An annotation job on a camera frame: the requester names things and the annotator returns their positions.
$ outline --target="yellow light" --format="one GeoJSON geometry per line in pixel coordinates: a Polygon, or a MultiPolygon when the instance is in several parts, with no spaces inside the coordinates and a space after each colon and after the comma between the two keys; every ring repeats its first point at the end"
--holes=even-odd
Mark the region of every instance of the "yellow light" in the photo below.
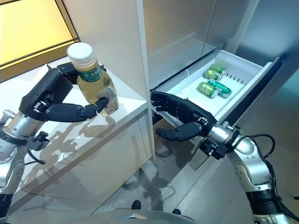
{"type": "Polygon", "coordinates": [[[72,39],[54,0],[16,1],[0,14],[0,64],[72,39]]]}

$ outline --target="black cable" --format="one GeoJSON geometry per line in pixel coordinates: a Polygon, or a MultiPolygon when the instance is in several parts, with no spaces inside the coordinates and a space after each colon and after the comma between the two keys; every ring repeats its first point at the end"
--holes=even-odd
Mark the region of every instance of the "black cable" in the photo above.
{"type": "Polygon", "coordinates": [[[27,153],[30,155],[30,157],[31,157],[32,159],[34,159],[35,162],[38,162],[38,163],[40,163],[40,164],[42,164],[42,165],[45,165],[45,164],[46,164],[46,161],[44,161],[44,160],[39,160],[38,158],[36,158],[36,157],[32,154],[32,152],[30,151],[30,148],[27,149],[27,153]]]}
{"type": "Polygon", "coordinates": [[[267,158],[269,155],[271,155],[273,152],[274,152],[274,148],[275,148],[275,140],[274,138],[271,136],[271,135],[268,135],[268,134],[256,134],[256,135],[245,135],[245,136],[242,136],[237,142],[236,144],[234,145],[233,149],[235,149],[238,144],[245,138],[249,138],[251,139],[255,145],[256,145],[256,148],[257,148],[257,151],[261,157],[261,159],[263,160],[263,162],[266,164],[269,172],[270,172],[270,175],[271,175],[271,184],[272,184],[272,189],[273,189],[273,193],[274,193],[274,196],[275,198],[277,198],[277,202],[278,202],[278,205],[280,206],[280,209],[287,215],[289,216],[290,218],[296,220],[297,222],[299,222],[299,217],[296,216],[294,213],[292,213],[285,205],[284,203],[282,202],[282,199],[281,197],[279,196],[278,194],[278,189],[277,189],[277,182],[276,182],[276,176],[275,176],[275,172],[274,172],[274,169],[273,169],[273,165],[267,161],[265,158],[267,158]],[[254,138],[256,137],[268,137],[272,140],[272,148],[271,150],[265,155],[263,156],[262,154],[262,151],[260,149],[260,147],[258,146],[256,140],[254,138]]]}
{"type": "Polygon", "coordinates": [[[25,163],[25,166],[26,166],[26,165],[29,165],[29,164],[32,164],[32,163],[37,163],[37,161],[26,162],[26,163],[25,163]]]}
{"type": "Polygon", "coordinates": [[[263,156],[264,158],[267,158],[268,156],[270,156],[270,155],[274,152],[274,149],[275,149],[275,139],[274,139],[271,135],[269,135],[269,134],[244,135],[244,136],[242,136],[242,137],[235,143],[233,149],[235,149],[235,148],[238,146],[238,144],[239,144],[243,139],[245,139],[245,138],[249,138],[249,139],[252,139],[252,140],[253,140],[254,138],[257,138],[257,137],[268,137],[268,138],[270,138],[271,141],[272,141],[272,147],[271,147],[271,150],[270,150],[265,156],[263,156]]]}

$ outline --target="window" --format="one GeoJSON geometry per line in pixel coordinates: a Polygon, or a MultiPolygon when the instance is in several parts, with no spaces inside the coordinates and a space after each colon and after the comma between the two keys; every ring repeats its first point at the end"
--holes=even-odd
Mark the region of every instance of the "window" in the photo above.
{"type": "Polygon", "coordinates": [[[66,56],[79,38],[62,0],[2,0],[0,82],[66,56]]]}

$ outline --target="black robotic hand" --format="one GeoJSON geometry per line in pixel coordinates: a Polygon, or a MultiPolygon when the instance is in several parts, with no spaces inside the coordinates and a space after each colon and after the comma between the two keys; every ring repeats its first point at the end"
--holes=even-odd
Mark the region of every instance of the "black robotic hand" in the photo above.
{"type": "Polygon", "coordinates": [[[217,122],[210,112],[188,99],[154,91],[151,93],[151,101],[157,112],[168,112],[184,123],[174,130],[156,130],[157,135],[170,141],[185,141],[199,135],[206,137],[217,122]]]}

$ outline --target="black shoe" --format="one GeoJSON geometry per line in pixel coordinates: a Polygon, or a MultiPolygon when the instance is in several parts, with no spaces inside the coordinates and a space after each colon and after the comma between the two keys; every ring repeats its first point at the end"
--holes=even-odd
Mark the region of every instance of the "black shoe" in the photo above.
{"type": "Polygon", "coordinates": [[[176,214],[176,215],[181,215],[181,211],[179,209],[175,209],[172,211],[173,214],[176,214]]]}
{"type": "Polygon", "coordinates": [[[140,210],[141,209],[141,202],[139,200],[135,200],[131,207],[132,210],[140,210]]]}

